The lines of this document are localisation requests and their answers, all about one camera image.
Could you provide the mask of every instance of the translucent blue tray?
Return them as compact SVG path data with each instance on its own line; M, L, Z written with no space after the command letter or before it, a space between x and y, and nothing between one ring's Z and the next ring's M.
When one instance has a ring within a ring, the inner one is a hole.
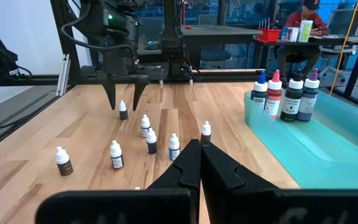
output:
M249 96L246 123L301 187L358 189L358 108L320 92L311 121L287 123Z

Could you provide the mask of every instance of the paint bottle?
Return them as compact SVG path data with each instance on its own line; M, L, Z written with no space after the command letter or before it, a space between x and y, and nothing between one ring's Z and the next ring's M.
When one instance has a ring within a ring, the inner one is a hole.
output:
M285 97L280 118L284 121L294 121L301 104L303 93L303 81L301 74L295 74L285 90Z
M265 105L265 111L273 118L276 118L278 113L278 107L281 100L281 81L280 71L276 70L273 79L268 81L267 88L267 100Z
M122 150L116 140L114 140L110 146L110 158L111 158L112 168L120 169L124 166L124 158L122 157Z
M201 142L211 141L211 125L208 121L205 121L203 128L201 129Z
M299 106L299 111L296 115L298 120L310 121L314 105L316 104L319 85L320 81L318 80L318 70L315 68L311 78L305 80L301 105Z
M152 128L149 128L149 132L146 136L147 152L149 154L155 154L157 152L157 137Z
M56 149L55 160L60 175L68 175L74 171L70 162L70 156L68 156L66 150L62 149L60 146Z
M140 124L140 128L142 130L142 137L146 138L147 137L147 133L149 132L149 128L150 128L150 120L147 117L146 114L143 114L143 118Z
M174 161L180 154L180 143L178 136L173 133L169 139L169 159Z
M254 89L251 91L251 100L257 103L262 110L265 108L267 99L267 83L265 79L265 71L262 71L258 81L254 83Z
M122 121L128 119L127 105L125 105L124 100L121 100L121 102L119 102L119 118Z

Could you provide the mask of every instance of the bottle cap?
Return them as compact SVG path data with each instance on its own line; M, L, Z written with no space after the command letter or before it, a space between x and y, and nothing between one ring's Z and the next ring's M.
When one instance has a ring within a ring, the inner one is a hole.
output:
M142 128L149 128L150 127L150 120L146 114L143 114L142 122L140 124Z
M111 143L111 146L110 146L110 156L115 158L115 157L119 157L122 155L122 150L121 150L121 147L120 145L117 143L116 140L114 140L112 143Z
M211 125L209 124L208 121L205 121L203 128L201 130L201 134L204 136L209 136L211 135Z
M308 78L305 80L305 87L318 88L318 86L320 85L320 80L318 80L317 78L318 78L318 69L315 68L310 79Z
M119 111L126 111L127 110L127 105L125 105L124 100L121 100L119 102Z
M265 92L267 91L267 83L265 82L265 71L260 73L259 79L257 82L254 83L254 90Z
M169 139L169 148L176 150L179 149L179 147L180 147L179 138L175 133L173 133L171 138Z
M157 137L155 135L155 132L152 128L149 128L149 131L146 135L146 142L147 143L155 143L157 141Z
M288 85L292 89L300 90L303 88L302 74L295 74Z
M276 70L273 79L269 80L268 88L271 90L281 90L280 71Z
M70 157L68 156L66 150L62 149L62 147L59 146L56 148L55 159L57 164L65 164L70 160Z

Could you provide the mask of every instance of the red bottle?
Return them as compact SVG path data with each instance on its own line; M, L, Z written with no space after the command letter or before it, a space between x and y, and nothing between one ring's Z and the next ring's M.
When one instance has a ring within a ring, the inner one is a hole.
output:
M278 107L280 106L281 86L280 71L276 70L273 79L267 84L267 100L265 105L265 111L274 118L276 118Z

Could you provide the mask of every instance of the wooden table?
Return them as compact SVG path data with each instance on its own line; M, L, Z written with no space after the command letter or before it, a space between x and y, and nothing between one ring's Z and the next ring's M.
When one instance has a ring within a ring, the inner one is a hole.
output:
M251 83L196 83L146 87L132 111L133 85L118 85L117 99L129 108L121 121L100 85L76 86L34 119L0 142L0 223L33 223L39 204L64 190L147 188L171 164L168 143L177 133L182 148L199 138L208 120L212 142L248 169L283 188L296 182L244 122L243 95ZM158 153L146 153L140 119L150 118ZM111 141L123 150L125 166L113 170ZM74 173L62 177L55 150L70 155ZM200 223L209 223L201 191Z

